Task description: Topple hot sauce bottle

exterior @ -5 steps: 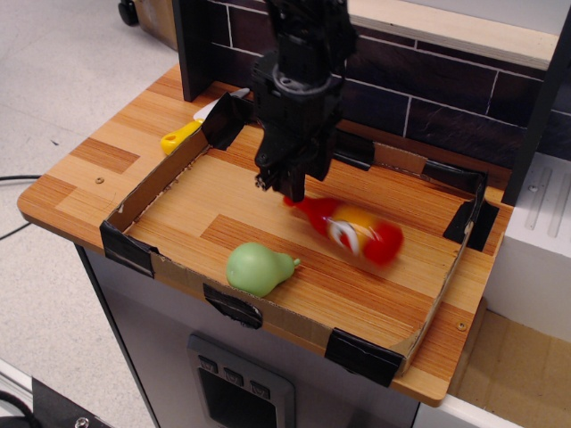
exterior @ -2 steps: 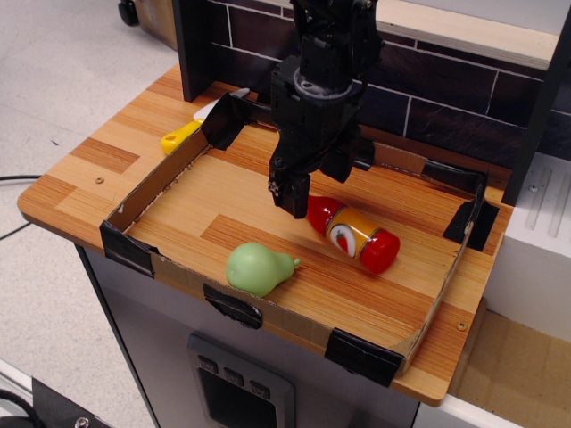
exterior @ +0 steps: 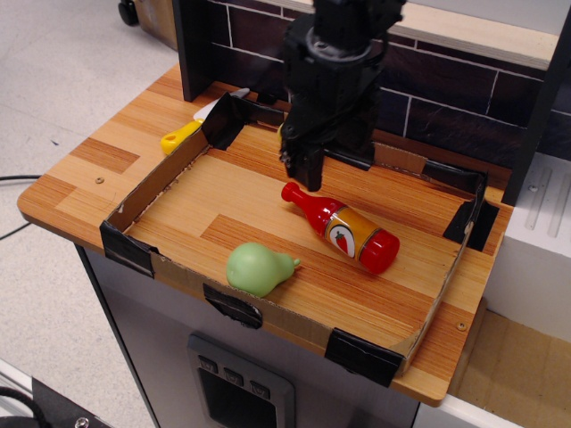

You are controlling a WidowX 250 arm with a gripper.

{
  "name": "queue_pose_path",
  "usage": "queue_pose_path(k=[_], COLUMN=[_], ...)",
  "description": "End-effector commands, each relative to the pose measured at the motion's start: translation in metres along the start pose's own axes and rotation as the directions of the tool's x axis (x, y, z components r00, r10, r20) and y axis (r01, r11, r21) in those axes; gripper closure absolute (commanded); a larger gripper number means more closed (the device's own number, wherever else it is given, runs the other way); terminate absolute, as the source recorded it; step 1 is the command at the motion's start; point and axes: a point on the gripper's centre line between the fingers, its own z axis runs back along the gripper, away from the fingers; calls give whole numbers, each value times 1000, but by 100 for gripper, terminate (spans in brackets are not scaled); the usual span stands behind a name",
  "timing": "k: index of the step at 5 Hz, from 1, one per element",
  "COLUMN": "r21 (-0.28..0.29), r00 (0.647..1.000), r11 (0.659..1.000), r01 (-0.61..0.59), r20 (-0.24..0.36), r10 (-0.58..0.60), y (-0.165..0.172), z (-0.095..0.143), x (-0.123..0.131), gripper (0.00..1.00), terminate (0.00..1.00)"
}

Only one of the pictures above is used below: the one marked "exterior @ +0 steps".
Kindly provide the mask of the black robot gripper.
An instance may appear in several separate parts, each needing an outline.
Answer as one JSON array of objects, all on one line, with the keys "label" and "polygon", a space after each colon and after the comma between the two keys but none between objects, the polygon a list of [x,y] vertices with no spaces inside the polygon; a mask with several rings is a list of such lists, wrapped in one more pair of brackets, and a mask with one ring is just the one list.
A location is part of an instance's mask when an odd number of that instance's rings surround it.
[{"label": "black robot gripper", "polygon": [[285,86],[291,109],[280,160],[308,191],[322,185],[326,157],[367,170],[380,106],[380,54],[375,34],[357,21],[303,15],[285,32]]}]

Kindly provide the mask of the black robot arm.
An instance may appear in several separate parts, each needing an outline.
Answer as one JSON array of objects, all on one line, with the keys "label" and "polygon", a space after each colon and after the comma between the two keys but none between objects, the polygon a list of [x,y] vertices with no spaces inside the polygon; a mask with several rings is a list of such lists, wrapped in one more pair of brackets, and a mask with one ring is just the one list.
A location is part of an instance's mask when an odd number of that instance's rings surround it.
[{"label": "black robot arm", "polygon": [[372,134],[381,104],[388,30],[402,1],[316,1],[284,37],[291,109],[280,128],[287,175],[316,192],[324,159],[360,169],[373,162]]}]

